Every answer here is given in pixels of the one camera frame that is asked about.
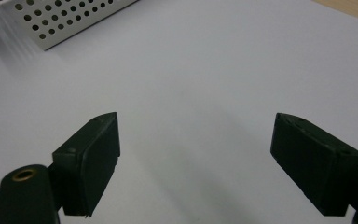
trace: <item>white perforated box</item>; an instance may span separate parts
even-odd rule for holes
[[[13,0],[0,6],[41,49],[71,35],[137,0]]]

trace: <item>white table surface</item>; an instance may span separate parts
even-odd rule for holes
[[[122,155],[71,223],[351,223],[270,156],[277,112],[358,149],[358,19],[308,0],[141,0],[48,51],[0,12],[0,180],[117,111]]]

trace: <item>ventilation hole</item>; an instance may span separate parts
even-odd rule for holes
[[[16,6],[14,6],[14,8],[16,8],[18,11],[21,11],[23,9],[22,4],[16,4]]]
[[[30,21],[32,18],[31,18],[30,15],[25,15],[25,16],[24,16],[24,19],[25,19],[26,21]]]
[[[36,15],[36,16],[40,16],[40,15],[42,15],[42,11],[41,10],[35,10],[34,11],[34,14]]]

